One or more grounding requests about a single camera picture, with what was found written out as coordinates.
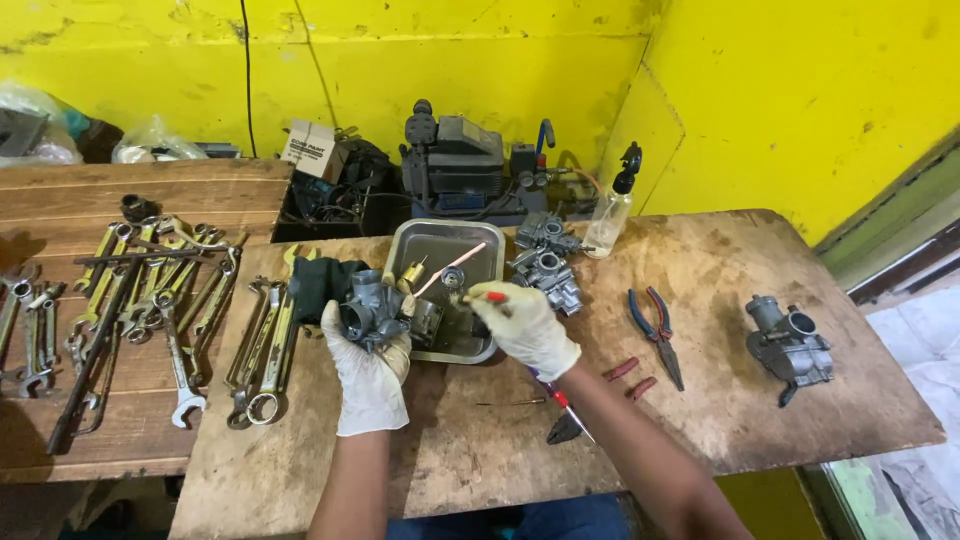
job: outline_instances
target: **orange hose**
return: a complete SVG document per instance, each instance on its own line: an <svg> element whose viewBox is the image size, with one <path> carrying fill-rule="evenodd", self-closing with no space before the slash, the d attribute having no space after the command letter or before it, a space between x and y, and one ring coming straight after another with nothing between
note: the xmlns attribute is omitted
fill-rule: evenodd
<svg viewBox="0 0 960 540"><path fill-rule="evenodd" d="M591 175L589 172L581 169L570 169L570 170L579 174L580 176L586 177L587 180L589 180L590 183L593 184L593 187L596 187L597 193L603 193L603 187L600 186L600 183L597 182L597 179L593 178L593 175Z"/></svg>

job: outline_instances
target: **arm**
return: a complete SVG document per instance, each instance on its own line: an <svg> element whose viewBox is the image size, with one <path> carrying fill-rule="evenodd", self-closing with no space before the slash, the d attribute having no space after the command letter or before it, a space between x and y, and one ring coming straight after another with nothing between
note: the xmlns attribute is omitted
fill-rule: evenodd
<svg viewBox="0 0 960 540"><path fill-rule="evenodd" d="M395 337L368 353L341 333L333 300L320 327L344 399L330 471L306 537L380 539L387 531L390 430L410 421L400 389L410 368L410 336Z"/></svg>
<svg viewBox="0 0 960 540"><path fill-rule="evenodd" d="M487 300L500 292L505 301ZM470 288L470 307L510 356L555 381L634 496L670 538L751 538L696 458L598 375L577 363L580 346L542 292L513 283Z"/></svg>
<svg viewBox="0 0 960 540"><path fill-rule="evenodd" d="M387 530L390 432L337 437L307 540L383 538Z"/></svg>
<svg viewBox="0 0 960 540"><path fill-rule="evenodd" d="M580 363L557 385L667 536L753 538L707 469L613 385Z"/></svg>

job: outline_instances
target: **wooden table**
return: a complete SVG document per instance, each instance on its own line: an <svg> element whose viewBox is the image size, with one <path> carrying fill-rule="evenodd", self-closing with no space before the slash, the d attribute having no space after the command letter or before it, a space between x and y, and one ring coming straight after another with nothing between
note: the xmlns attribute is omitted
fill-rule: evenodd
<svg viewBox="0 0 960 540"><path fill-rule="evenodd" d="M120 198L138 193L185 222L206 222L233 238L250 232L247 246L270 241L291 174L274 160L175 161L134 165L70 165L0 169L0 268L25 259L41 265L40 279L68 282L82 269L73 258L92 254L107 224L123 220ZM77 437L69 453L51 458L46 440L73 387L69 355L60 345L86 300L68 292L58 311L59 373L50 399L16 397L3 384L0 399L0 481L98 479L182 474L197 430L170 422L176 386L162 339L120 348L103 425ZM5 369L23 365L22 325L14 329ZM220 337L212 340L215 357ZM200 414L190 417L194 427Z"/></svg>
<svg viewBox="0 0 960 540"><path fill-rule="evenodd" d="M583 233L586 224L574 229ZM304 244L321 255L385 262L391 238ZM285 245L248 250L239 283L282 276ZM637 404L716 475L877 454L945 440L944 431L846 294L782 217L744 210L628 221L612 256L573 258L585 308L563 319L596 371L638 356L625 379L660 383ZM428 273L436 268L428 268ZM628 314L630 287L669 305L686 391L678 392ZM755 293L799 305L832 344L836 380L777 407L784 384L746 351ZM229 365L254 297L237 287L215 380ZM652 307L644 305L651 314ZM414 362L404 386L410 425L392 437L394 516L441 514L624 488L585 437L547 446L556 405L488 407L541 394L512 359L476 366ZM242 538L306 530L335 440L340 384L321 339L300 337L287 398L270 426L233 431L225 389L213 388L171 538Z"/></svg>

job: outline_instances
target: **stainless steel tray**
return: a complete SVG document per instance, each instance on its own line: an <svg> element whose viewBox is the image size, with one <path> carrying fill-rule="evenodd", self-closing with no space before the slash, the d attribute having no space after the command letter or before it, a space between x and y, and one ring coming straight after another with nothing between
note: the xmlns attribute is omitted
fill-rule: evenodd
<svg viewBox="0 0 960 540"><path fill-rule="evenodd" d="M411 262L420 262L426 257L423 264L426 271L416 287L419 288L434 272L443 270L480 242L487 242L487 247L459 265L466 275L464 292L477 283L502 280L507 246L503 232L493 225L471 221L411 219L404 223L394 234L385 271L393 272L399 278ZM470 334L472 313L463 313L450 306L449 291L440 280L433 282L420 297L443 307L444 318L430 350L424 350L414 342L410 358L475 364L496 351L492 339L480 339Z"/></svg>

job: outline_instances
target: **white glove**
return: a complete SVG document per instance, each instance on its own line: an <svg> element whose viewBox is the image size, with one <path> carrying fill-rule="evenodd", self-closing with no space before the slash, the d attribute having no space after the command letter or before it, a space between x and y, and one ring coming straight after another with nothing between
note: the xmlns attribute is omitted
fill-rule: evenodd
<svg viewBox="0 0 960 540"><path fill-rule="evenodd" d="M349 437L406 426L410 418L400 385L410 370L410 335L398 335L368 353L344 337L335 300L326 303L320 327L344 388L337 434Z"/></svg>
<svg viewBox="0 0 960 540"><path fill-rule="evenodd" d="M496 304L488 292L506 295ZM536 369L537 379L551 382L566 373L580 358L580 345L566 337L546 295L536 288L509 282L478 283L470 288L470 307L490 329L505 353Z"/></svg>

